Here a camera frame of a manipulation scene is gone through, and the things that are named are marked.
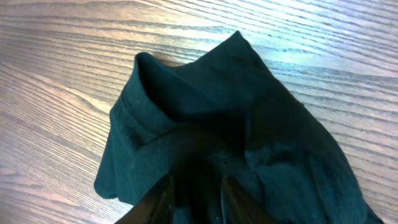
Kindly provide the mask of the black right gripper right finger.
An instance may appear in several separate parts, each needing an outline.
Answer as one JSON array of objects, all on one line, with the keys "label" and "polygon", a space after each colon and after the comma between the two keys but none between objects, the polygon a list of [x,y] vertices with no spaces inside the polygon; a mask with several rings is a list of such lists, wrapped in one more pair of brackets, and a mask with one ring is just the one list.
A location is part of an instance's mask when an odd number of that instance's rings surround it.
[{"label": "black right gripper right finger", "polygon": [[277,224],[231,176],[221,181],[221,209],[224,224]]}]

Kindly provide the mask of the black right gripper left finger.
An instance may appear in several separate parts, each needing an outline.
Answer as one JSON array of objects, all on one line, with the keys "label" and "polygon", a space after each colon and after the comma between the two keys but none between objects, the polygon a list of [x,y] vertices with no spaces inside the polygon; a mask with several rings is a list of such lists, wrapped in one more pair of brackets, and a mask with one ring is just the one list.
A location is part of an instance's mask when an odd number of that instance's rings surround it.
[{"label": "black right gripper left finger", "polygon": [[166,174],[115,224],[172,224],[174,208],[174,178]]}]

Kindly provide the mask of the black t-shirt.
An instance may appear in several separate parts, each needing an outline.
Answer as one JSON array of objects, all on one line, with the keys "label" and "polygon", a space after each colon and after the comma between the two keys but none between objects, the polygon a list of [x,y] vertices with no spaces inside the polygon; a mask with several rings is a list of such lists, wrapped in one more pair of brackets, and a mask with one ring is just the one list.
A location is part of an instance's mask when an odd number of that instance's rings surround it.
[{"label": "black t-shirt", "polygon": [[197,61],[135,56],[109,113],[96,193],[135,205],[165,174],[175,223],[221,223],[235,177],[279,223],[380,223],[333,136],[234,33]]}]

